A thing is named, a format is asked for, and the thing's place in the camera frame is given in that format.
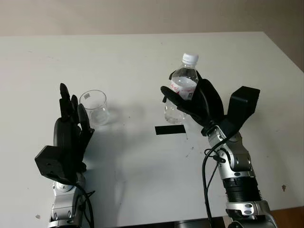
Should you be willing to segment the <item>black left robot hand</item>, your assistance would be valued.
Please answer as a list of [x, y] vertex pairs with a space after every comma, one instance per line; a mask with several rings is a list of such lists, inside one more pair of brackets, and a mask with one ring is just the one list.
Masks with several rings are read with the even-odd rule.
[[82, 173], [86, 171], [84, 154], [95, 130], [90, 126], [84, 106], [78, 103], [75, 95], [70, 96], [63, 83], [60, 94], [61, 117], [55, 123], [53, 144], [68, 151], [76, 172]]

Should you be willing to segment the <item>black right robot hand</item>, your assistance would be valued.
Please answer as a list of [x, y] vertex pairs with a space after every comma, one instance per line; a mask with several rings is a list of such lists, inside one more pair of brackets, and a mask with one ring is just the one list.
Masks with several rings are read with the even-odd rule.
[[212, 83], [202, 78], [199, 73], [197, 76], [198, 84], [191, 100], [183, 100], [166, 86], [161, 86], [161, 92], [179, 111], [190, 115], [200, 126], [209, 128], [224, 119], [223, 103]]

